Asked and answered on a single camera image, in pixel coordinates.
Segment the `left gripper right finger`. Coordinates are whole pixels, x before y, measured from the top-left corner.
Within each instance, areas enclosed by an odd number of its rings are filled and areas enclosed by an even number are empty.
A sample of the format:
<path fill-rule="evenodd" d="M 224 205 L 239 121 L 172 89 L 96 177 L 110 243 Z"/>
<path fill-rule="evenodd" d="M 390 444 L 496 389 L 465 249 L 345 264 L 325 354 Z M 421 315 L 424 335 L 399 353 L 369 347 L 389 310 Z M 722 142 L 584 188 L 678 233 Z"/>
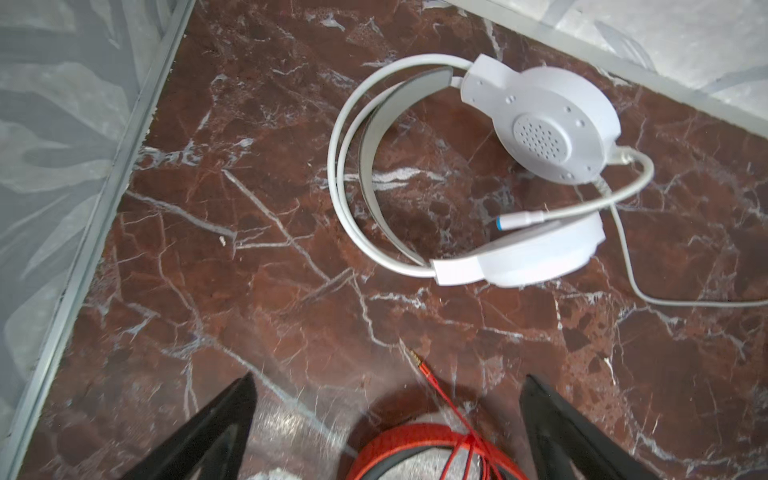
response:
<path fill-rule="evenodd" d="M 552 387 L 526 377 L 520 411 L 539 479 L 655 479 Z"/>

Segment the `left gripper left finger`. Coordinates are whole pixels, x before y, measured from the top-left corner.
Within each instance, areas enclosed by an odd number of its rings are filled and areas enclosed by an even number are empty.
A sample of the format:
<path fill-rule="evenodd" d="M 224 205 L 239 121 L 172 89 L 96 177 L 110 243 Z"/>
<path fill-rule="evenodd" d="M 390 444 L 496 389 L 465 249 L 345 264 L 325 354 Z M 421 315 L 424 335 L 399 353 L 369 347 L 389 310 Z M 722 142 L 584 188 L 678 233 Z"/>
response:
<path fill-rule="evenodd" d="M 253 375 L 225 388 L 123 475 L 125 479 L 236 479 L 257 406 Z"/>

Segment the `red black headphones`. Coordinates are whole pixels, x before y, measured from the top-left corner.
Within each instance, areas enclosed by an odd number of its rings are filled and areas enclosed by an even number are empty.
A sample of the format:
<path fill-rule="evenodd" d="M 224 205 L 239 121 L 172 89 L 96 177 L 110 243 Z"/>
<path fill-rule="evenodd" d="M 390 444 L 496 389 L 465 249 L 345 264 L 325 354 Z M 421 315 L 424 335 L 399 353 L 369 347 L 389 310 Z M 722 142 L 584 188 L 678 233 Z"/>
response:
<path fill-rule="evenodd" d="M 474 456 L 479 458 L 479 479 L 527 479 L 515 462 L 476 431 L 462 434 L 434 423 L 406 424 L 381 433 L 362 449 L 346 479 L 380 479 L 396 465 L 430 449 L 449 452 L 440 471 L 441 479 L 446 478 L 461 451 L 468 454 L 468 462 Z"/>

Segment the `white headphones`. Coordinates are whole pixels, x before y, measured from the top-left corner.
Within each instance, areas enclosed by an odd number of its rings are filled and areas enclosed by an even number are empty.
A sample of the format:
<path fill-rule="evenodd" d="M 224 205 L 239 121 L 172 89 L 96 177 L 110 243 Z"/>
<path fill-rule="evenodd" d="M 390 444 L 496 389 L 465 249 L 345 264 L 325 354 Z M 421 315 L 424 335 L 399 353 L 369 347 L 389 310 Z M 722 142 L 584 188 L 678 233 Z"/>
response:
<path fill-rule="evenodd" d="M 499 215 L 498 237 L 453 258 L 427 259 L 387 224 L 372 179 L 379 144 L 394 122 L 426 98 L 454 88 L 488 118 L 520 188 L 592 185 L 595 199 Z M 378 265 L 441 286 L 484 281 L 501 288 L 546 282 L 585 266 L 604 241 L 601 213 L 653 178 L 645 154 L 618 144 L 618 114 L 593 83 L 571 71 L 515 71 L 486 55 L 473 60 L 420 54 L 368 76 L 345 101 L 331 131 L 327 183 L 352 242 Z"/>

